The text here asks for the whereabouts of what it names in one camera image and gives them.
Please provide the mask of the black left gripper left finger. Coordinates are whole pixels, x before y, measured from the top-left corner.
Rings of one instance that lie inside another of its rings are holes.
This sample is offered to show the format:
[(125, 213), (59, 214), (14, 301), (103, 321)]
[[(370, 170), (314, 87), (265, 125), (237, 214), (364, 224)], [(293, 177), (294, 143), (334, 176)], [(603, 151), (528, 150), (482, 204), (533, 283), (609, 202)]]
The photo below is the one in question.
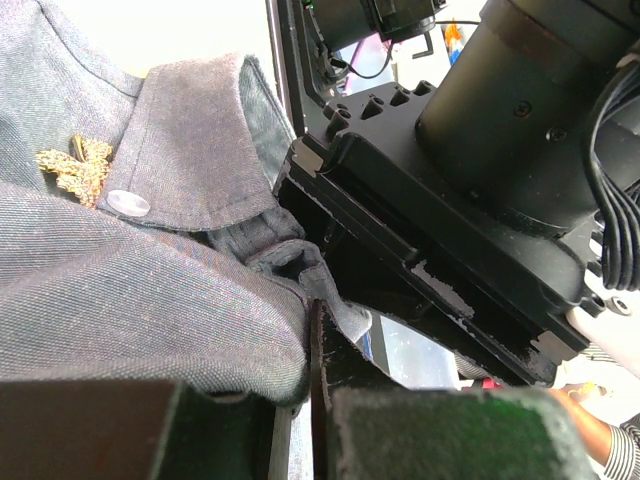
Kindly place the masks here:
[(267, 479), (275, 408), (171, 381), (1, 385), (4, 479)]

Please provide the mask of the gold brooch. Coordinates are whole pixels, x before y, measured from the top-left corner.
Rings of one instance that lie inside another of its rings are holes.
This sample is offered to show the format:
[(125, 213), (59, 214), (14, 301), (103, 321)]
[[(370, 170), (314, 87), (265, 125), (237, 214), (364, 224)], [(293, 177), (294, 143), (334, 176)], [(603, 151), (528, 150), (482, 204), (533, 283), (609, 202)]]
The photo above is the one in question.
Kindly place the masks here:
[(70, 152), (56, 149), (36, 154), (39, 169), (56, 175), (58, 188), (73, 194), (79, 203), (95, 209), (111, 171), (113, 147), (101, 140), (73, 135)]

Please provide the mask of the grey button-up shirt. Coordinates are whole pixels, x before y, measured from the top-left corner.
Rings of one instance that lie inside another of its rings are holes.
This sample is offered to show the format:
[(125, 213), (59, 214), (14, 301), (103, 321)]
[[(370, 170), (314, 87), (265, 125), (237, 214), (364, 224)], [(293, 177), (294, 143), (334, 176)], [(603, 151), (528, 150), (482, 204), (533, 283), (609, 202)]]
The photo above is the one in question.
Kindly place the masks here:
[[(113, 147), (95, 209), (36, 154)], [(311, 304), (357, 340), (319, 249), (272, 189), (293, 132), (258, 60), (129, 75), (49, 1), (1, 5), (1, 377), (181, 379), (307, 393)]]

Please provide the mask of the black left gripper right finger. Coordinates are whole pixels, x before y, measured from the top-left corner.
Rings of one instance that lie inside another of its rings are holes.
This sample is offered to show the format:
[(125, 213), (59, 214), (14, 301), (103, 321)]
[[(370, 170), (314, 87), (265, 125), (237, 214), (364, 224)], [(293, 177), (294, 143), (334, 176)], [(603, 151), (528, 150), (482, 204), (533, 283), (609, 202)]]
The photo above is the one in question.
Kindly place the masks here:
[(314, 301), (311, 424), (318, 479), (594, 479), (568, 413), (535, 388), (410, 390)]

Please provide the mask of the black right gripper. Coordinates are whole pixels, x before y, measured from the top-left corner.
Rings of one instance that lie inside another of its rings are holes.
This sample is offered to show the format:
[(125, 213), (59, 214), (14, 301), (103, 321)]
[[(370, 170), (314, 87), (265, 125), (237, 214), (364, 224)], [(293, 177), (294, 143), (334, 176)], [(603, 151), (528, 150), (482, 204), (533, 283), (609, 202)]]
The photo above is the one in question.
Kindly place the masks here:
[(587, 347), (566, 320), (603, 301), (587, 222), (560, 238), (511, 229), (433, 169), (416, 138), (427, 82), (330, 102), (296, 99), (280, 204), (325, 255), (348, 300), (398, 319), (500, 382), (548, 386)]

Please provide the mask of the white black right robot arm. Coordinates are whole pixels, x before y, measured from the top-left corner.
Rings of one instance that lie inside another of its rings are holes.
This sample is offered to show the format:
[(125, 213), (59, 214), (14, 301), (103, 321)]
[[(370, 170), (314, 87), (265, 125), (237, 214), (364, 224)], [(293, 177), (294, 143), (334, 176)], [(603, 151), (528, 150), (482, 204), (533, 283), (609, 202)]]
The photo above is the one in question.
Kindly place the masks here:
[(490, 1), (439, 86), (342, 96), (342, 48), (427, 33), (439, 1), (280, 1), (296, 140), (276, 184), (347, 300), (506, 385), (587, 347), (566, 320), (605, 219), (608, 286), (639, 284), (639, 5)]

